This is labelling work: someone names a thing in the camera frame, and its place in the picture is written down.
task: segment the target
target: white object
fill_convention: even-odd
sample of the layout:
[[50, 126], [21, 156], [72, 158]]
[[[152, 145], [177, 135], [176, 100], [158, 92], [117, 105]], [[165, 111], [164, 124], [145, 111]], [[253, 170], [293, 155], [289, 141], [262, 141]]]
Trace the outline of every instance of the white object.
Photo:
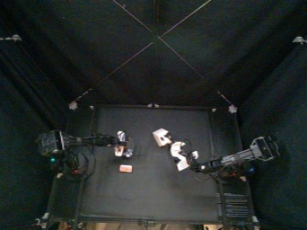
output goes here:
[[166, 134], [168, 134], [168, 130], [165, 130], [164, 128], [160, 128], [152, 133], [153, 138], [156, 139], [156, 142], [158, 144], [158, 147], [170, 144], [170, 140], [165, 137]]
[[180, 154], [181, 146], [184, 146], [184, 142], [177, 141], [170, 145], [170, 156], [178, 158], [180, 162], [177, 163], [177, 171], [188, 168], [189, 165], [186, 163], [186, 158]]
[[307, 43], [307, 40], [301, 36], [297, 36], [292, 42], [302, 44], [302, 42]]
[[228, 107], [228, 111], [229, 111], [229, 113], [236, 113], [237, 108], [236, 108], [233, 105], [230, 105], [230, 106]]
[[193, 157], [193, 159], [197, 158], [197, 151], [193, 151], [193, 152], [192, 152], [192, 157]]
[[68, 107], [69, 107], [70, 110], [74, 110], [77, 108], [77, 103], [76, 102], [70, 102], [68, 104]]

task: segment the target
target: metal pole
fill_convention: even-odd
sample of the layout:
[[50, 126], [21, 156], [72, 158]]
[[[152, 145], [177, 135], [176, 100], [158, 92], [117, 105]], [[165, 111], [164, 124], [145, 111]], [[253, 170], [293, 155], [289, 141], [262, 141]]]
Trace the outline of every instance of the metal pole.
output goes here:
[[[153, 44], [153, 42], [148, 43], [146, 46], [144, 48], [141, 48], [133, 56], [130, 56], [124, 62], [121, 65], [118, 65], [112, 71], [109, 74], [106, 74], [101, 80], [98, 81], [98, 83], [96, 85], [100, 85], [102, 83], [104, 80], [106, 80], [108, 77], [110, 77], [118, 70], [120, 68], [133, 59], [137, 57], [137, 55]], [[93, 90], [93, 88], [88, 88], [85, 92], [82, 92], [72, 102], [77, 102], [90, 91]]]
[[144, 24], [144, 23], [141, 23], [141, 21], [132, 15], [132, 13], [129, 13], [129, 11], [114, 1], [114, 0], [112, 0], [112, 2], [114, 3], [114, 4], [117, 4], [118, 5], [118, 7], [136, 19], [136, 21], [148, 29], [148, 31], [149, 32], [152, 32], [152, 30], [148, 28], [148, 26]]
[[161, 35], [164, 37], [212, 0], [205, 1]]
[[181, 55], [176, 52], [176, 50], [169, 46], [169, 44], [165, 42], [165, 40], [161, 37], [158, 37], [158, 40], [164, 43], [164, 45], [169, 48], [169, 50], [174, 53], [174, 55], [178, 57], [178, 59], [185, 63], [185, 65], [189, 66], [189, 68], [194, 71], [194, 73], [198, 75], [198, 77], [206, 81], [209, 87], [212, 88], [212, 90], [214, 90], [217, 92], [218, 96], [225, 100], [225, 102], [229, 105], [232, 105], [230, 101], [226, 99], [226, 97], [224, 96], [224, 94], [213, 87], [213, 85], [208, 82], [208, 80], [202, 77], [202, 75], [196, 71], [196, 69], [186, 62], [186, 60], [181, 57]]

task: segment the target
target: support rod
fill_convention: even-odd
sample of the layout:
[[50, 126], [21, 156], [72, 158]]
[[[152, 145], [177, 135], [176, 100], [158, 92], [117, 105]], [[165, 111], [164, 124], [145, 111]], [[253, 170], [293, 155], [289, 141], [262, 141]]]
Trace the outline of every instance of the support rod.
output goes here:
[[[130, 56], [124, 62], [122, 62], [122, 64], [121, 65], [118, 65], [112, 71], [110, 71], [110, 73], [109, 74], [106, 74], [101, 79], [100, 79], [100, 81], [97, 82], [97, 84], [96, 84], [96, 86], [98, 86], [120, 69], [121, 69], [121, 67], [122, 66], [125, 66], [125, 64], [132, 60], [132, 59], [134, 59], [137, 56], [138, 56], [138, 54], [150, 46], [153, 44], [153, 42], [150, 42], [150, 43], [148, 43], [146, 45], [145, 45], [145, 47], [144, 48], [141, 48], [136, 53], [134, 53], [134, 55], [133, 56]], [[85, 92], [82, 92], [81, 94], [80, 94], [80, 96], [77, 96], [76, 98], [74, 98], [74, 100], [72, 101], [72, 102], [77, 102], [90, 91], [93, 90], [93, 88], [88, 88], [86, 89], [86, 91]]]
[[212, 83], [208, 82], [208, 80], [202, 77], [202, 75], [196, 71], [196, 69], [193, 68], [193, 66], [186, 62], [186, 60], [182, 58], [182, 56], [176, 52], [176, 50], [169, 46], [169, 44], [165, 42], [165, 40], [158, 36], [158, 40], [162, 42], [162, 44], [169, 48], [169, 50], [173, 52], [173, 54], [178, 57], [178, 59], [185, 63], [185, 65], [189, 66], [189, 68], [194, 71], [194, 73], [197, 74], [197, 76], [206, 81], [209, 87], [212, 88], [212, 90], [214, 90], [218, 94], [218, 96], [225, 100], [225, 102], [232, 105], [230, 101], [228, 100], [228, 98], [224, 96], [224, 94], [214, 88], [214, 86], [212, 85]]
[[205, 1], [161, 35], [162, 38], [212, 0]]

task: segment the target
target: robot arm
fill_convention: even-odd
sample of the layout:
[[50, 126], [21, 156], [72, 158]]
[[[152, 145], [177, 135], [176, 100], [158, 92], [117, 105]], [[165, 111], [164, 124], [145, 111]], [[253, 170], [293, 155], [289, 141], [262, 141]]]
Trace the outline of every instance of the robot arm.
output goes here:
[[50, 156], [61, 154], [70, 146], [106, 146], [113, 147], [114, 155], [124, 155], [126, 146], [124, 131], [117, 132], [117, 137], [108, 134], [98, 134], [90, 137], [70, 137], [62, 131], [53, 130], [49, 133], [38, 135], [36, 143], [38, 144], [38, 150], [41, 155]]
[[244, 163], [260, 160], [269, 161], [278, 156], [277, 145], [270, 136], [258, 137], [253, 140], [248, 149], [233, 155], [226, 155], [216, 160], [198, 163], [193, 157], [190, 160], [190, 170], [196, 173], [214, 173], [228, 170], [229, 175], [240, 174], [240, 167]]
[[177, 170], [189, 169], [196, 173], [220, 173], [224, 175], [240, 175], [241, 166], [253, 160], [269, 161], [278, 156], [277, 145], [270, 136], [258, 137], [253, 140], [250, 146], [244, 151], [233, 155], [226, 155], [218, 159], [198, 163], [196, 161], [197, 152], [192, 151], [190, 143], [172, 141], [169, 132], [165, 129], [158, 129], [153, 132], [153, 137], [158, 146], [170, 145], [170, 155], [177, 164]]
[[89, 154], [78, 154], [72, 151], [72, 146], [106, 146], [113, 147], [116, 156], [130, 157], [134, 141], [125, 138], [124, 131], [117, 132], [117, 137], [110, 135], [94, 135], [90, 137], [70, 137], [62, 131], [53, 130], [38, 135], [36, 140], [41, 155], [50, 157], [50, 167], [58, 173], [68, 168], [73, 173], [82, 173], [88, 168]]

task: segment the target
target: metal frame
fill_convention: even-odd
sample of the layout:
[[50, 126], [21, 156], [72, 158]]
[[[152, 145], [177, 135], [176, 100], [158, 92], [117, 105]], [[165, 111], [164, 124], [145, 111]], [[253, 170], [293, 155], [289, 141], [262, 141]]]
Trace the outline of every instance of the metal frame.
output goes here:
[[[105, 107], [113, 107], [113, 108], [129, 108], [129, 109], [145, 109], [145, 110], [153, 110], [152, 108], [148, 108], [145, 106], [124, 106], [124, 105], [105, 105]], [[206, 107], [176, 107], [176, 106], [162, 106], [158, 108], [154, 108], [154, 110], [196, 110], [196, 111], [208, 111], [208, 119], [209, 119], [209, 127], [210, 127], [210, 132], [209, 132], [209, 142], [210, 142], [210, 154], [212, 156], [214, 156], [214, 154], [218, 154], [217, 151], [217, 137], [216, 137], [216, 120], [214, 120], [214, 113], [212, 111], [212, 109], [206, 108]], [[90, 118], [90, 130], [94, 130], [94, 120], [96, 120], [96, 111], [92, 112], [92, 118]], [[236, 117], [233, 114], [229, 114], [229, 116], [232, 117], [232, 122], [233, 122], [233, 126], [236, 126]], [[54, 201], [54, 191], [56, 191], [56, 179], [53, 180], [53, 189], [52, 189], [52, 194], [49, 197], [49, 203], [48, 203], [48, 208], [46, 208], [46, 213], [52, 211], [52, 207], [53, 207], [53, 201]], [[81, 200], [82, 200], [82, 191], [84, 191], [84, 184], [85, 184], [85, 180], [78, 182], [78, 192], [77, 192], [77, 197], [76, 197], [76, 211], [74, 211], [74, 215], [70, 219], [66, 219], [64, 217], [57, 217], [54, 218], [53, 215], [50, 215], [50, 218], [46, 219], [46, 225], [45, 228], [49, 229], [50, 226], [56, 223], [56, 222], [68, 222], [72, 225], [72, 229], [77, 230], [77, 225], [80, 222], [86, 223], [86, 222], [104, 222], [104, 223], [136, 223], [140, 225], [146, 225], [146, 224], [173, 224], [172, 221], [165, 220], [165, 219], [137, 219], [137, 218], [102, 218], [102, 217], [81, 217], [80, 216], [80, 209], [81, 209]], [[233, 221], [229, 220], [226, 218], [226, 212], [225, 212], [225, 201], [224, 201], [224, 184], [222, 183], [216, 183], [216, 188], [217, 188], [217, 193], [218, 196], [221, 197], [220, 201], [221, 201], [221, 217], [220, 217], [220, 221], [218, 222], [208, 222], [205, 221], [205, 223], [202, 222], [185, 222], [185, 221], [176, 221], [176, 224], [185, 224], [185, 225], [202, 225], [202, 224], [222, 224], [224, 225], [224, 229], [230, 229], [230, 227], [233, 225], [238, 225], [241, 226], [241, 220], [240, 221]], [[249, 191], [249, 185], [248, 182], [245, 182], [245, 197], [246, 197], [246, 204], [248, 204], [248, 209], [249, 209], [249, 216], [248, 219], [245, 219], [244, 224], [245, 227], [248, 227], [246, 229], [253, 229], [253, 222], [252, 222], [252, 217], [253, 216], [253, 204], [252, 204], [252, 200], [250, 200], [250, 191]]]
[[[194, 67], [188, 63], [188, 61], [182, 58], [182, 56], [178, 54], [178, 52], [170, 47], [170, 45], [166, 43], [166, 41], [162, 39], [165, 37], [165, 35], [185, 21], [188, 20], [188, 18], [194, 15], [194, 13], [204, 7], [208, 5], [208, 3], [212, 0], [206, 0], [161, 35], [158, 35], [158, 0], [153, 0], [153, 22], [154, 22], [154, 29], [150, 30], [148, 28], [148, 26], [136, 18], [136, 16], [118, 4], [118, 2], [116, 0], [110, 0], [122, 10], [124, 12], [137, 21], [137, 23], [148, 30], [149, 33], [152, 33], [152, 41], [145, 45], [144, 48], [141, 48], [133, 56], [130, 56], [121, 65], [118, 65], [109, 74], [106, 74], [97, 82], [97, 86], [104, 82], [104, 80], [106, 80], [120, 69], [122, 66], [125, 66], [125, 64], [128, 64], [130, 62], [132, 59], [134, 59], [138, 54], [142, 53], [142, 51], [145, 51], [148, 49], [148, 47], [154, 44], [154, 59], [157, 60], [157, 41], [160, 41], [166, 47], [168, 49], [172, 51], [172, 53], [178, 57], [178, 59], [184, 62], [184, 64], [193, 70], [193, 72], [196, 73], [196, 75], [204, 80], [206, 81], [206, 85], [209, 86], [209, 88], [218, 94], [220, 98], [226, 102], [226, 104], [230, 106], [232, 102], [229, 101], [229, 99], [225, 97], [225, 95], [220, 92], [220, 90], [217, 90], [217, 88], [213, 86], [212, 83], [208, 82], [208, 80], [205, 79], [205, 77], [198, 73], [198, 71], [194, 69]], [[90, 91], [93, 91], [93, 88], [88, 88], [85, 92], [82, 92], [72, 102], [77, 102]]]

